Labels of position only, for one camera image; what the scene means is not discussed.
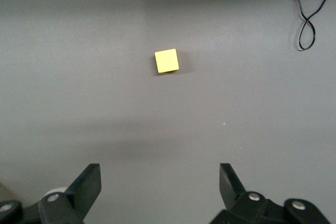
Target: gray surface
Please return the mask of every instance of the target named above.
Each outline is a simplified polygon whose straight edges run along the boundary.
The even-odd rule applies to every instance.
[[[335,4],[298,52],[293,0],[0,0],[0,182],[29,204],[99,162],[86,223],[208,223],[230,162],[336,222]]]

